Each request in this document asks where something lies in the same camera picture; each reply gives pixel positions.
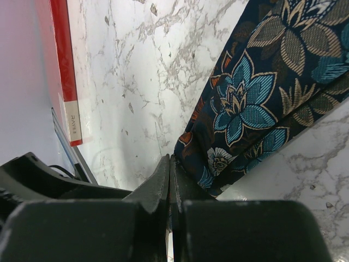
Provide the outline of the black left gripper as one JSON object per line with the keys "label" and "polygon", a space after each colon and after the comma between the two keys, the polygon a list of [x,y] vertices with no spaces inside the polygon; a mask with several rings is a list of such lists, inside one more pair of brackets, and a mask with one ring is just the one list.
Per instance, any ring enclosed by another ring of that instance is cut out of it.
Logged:
{"label": "black left gripper", "polygon": [[130,193],[129,190],[63,177],[32,152],[1,166],[1,210],[13,210],[24,201],[123,199]]}

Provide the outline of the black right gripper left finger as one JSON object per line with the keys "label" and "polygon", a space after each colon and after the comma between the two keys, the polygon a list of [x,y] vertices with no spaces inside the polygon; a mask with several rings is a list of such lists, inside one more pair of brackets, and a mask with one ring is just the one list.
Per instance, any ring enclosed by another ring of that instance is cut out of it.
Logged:
{"label": "black right gripper left finger", "polygon": [[24,201],[1,210],[1,261],[166,261],[170,158],[123,199]]}

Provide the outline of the dark blue floral tie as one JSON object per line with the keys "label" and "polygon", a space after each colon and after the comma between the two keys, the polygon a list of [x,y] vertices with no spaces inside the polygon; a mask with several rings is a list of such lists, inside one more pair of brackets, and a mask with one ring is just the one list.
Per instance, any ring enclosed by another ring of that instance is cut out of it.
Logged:
{"label": "dark blue floral tie", "polygon": [[348,97],[348,1],[249,1],[179,137],[217,197]]}

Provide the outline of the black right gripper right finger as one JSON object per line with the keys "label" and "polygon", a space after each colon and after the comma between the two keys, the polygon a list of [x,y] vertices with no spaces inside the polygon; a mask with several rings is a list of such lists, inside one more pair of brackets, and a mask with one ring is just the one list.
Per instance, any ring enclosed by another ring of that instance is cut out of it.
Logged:
{"label": "black right gripper right finger", "polygon": [[283,200],[218,201],[170,159],[175,261],[331,261],[315,217]]}

